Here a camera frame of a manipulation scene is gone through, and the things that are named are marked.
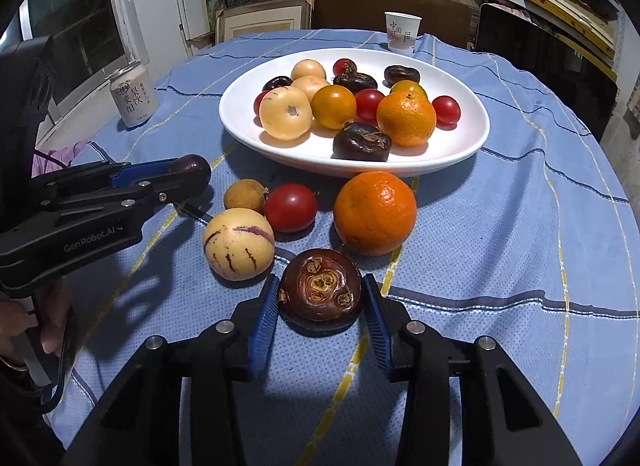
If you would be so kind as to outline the left hand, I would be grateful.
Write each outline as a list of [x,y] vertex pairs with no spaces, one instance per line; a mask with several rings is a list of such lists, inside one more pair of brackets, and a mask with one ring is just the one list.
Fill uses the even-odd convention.
[[[42,350],[58,356],[61,353],[67,313],[70,311],[70,296],[65,290],[64,281],[59,279],[43,288],[42,306],[48,322],[40,333]],[[21,363],[14,350],[12,339],[36,326],[36,320],[16,301],[1,301],[1,356],[13,362]]]

